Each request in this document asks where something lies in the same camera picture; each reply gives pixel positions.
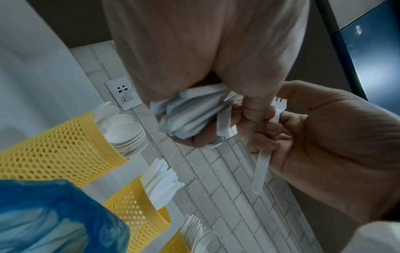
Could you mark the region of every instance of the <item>white sleeve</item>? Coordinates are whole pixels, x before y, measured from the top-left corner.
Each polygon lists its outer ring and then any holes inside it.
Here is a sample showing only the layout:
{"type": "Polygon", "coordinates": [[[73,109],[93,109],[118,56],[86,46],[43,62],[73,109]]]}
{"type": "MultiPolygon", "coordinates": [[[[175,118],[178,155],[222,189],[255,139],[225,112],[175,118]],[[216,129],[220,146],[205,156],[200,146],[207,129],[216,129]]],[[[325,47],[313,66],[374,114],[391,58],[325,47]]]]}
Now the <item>white sleeve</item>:
{"type": "Polygon", "coordinates": [[[400,223],[374,222],[357,229],[342,253],[400,253],[400,223]]]}

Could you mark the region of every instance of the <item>yellow plastic basket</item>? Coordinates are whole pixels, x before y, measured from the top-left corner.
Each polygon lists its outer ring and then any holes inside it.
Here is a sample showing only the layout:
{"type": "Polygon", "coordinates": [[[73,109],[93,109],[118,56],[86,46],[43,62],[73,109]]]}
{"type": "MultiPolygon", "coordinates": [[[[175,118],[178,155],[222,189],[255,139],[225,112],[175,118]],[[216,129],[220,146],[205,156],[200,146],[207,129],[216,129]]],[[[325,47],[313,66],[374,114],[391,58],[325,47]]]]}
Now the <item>yellow plastic basket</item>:
{"type": "Polygon", "coordinates": [[[180,230],[165,244],[159,253],[190,253],[180,230]]]}
{"type": "Polygon", "coordinates": [[[127,253],[139,253],[171,225],[166,207],[157,211],[137,177],[103,203],[130,229],[127,253]]]}
{"type": "Polygon", "coordinates": [[[127,161],[90,112],[0,152],[0,179],[66,179],[83,187],[127,161]]]}

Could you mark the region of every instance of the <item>electrical outlet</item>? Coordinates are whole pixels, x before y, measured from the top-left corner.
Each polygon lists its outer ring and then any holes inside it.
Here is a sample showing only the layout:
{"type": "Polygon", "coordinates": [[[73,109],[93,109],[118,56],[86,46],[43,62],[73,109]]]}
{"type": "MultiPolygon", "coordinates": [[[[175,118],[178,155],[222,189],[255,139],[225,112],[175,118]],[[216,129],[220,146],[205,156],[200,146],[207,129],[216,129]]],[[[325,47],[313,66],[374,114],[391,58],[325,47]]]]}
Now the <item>electrical outlet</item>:
{"type": "Polygon", "coordinates": [[[126,76],[111,79],[105,82],[105,85],[123,111],[132,109],[143,103],[136,93],[136,89],[126,76]]]}

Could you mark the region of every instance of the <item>perforated basket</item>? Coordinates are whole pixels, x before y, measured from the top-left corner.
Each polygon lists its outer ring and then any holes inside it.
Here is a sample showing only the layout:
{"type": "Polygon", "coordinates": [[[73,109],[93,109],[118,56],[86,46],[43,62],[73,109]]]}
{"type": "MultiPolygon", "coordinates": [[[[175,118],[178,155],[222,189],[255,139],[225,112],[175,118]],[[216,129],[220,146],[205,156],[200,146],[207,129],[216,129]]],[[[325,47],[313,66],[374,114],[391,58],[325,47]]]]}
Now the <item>perforated basket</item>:
{"type": "Polygon", "coordinates": [[[140,177],[103,203],[130,229],[127,253],[139,253],[171,225],[166,207],[157,211],[148,198],[140,177]]]}
{"type": "Polygon", "coordinates": [[[0,179],[66,179],[83,187],[128,160],[87,113],[0,152],[0,179]]]}
{"type": "Polygon", "coordinates": [[[159,253],[190,253],[180,230],[165,244],[159,253]]]}

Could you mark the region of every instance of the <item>fork handle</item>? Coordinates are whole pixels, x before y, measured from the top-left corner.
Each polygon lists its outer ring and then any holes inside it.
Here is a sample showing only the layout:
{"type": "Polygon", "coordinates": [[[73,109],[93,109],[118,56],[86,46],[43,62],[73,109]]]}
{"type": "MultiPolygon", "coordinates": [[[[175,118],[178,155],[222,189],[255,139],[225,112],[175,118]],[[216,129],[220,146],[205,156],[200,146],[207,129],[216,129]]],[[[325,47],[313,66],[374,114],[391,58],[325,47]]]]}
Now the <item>fork handle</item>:
{"type": "MultiPolygon", "coordinates": [[[[270,120],[270,122],[278,123],[279,114],[275,114],[275,117],[273,117],[270,120]]],[[[271,160],[271,155],[272,155],[271,151],[260,151],[260,153],[258,154],[257,165],[255,167],[253,186],[252,186],[252,191],[257,196],[260,195],[263,189],[265,177],[267,176],[268,166],[271,160]]]]}

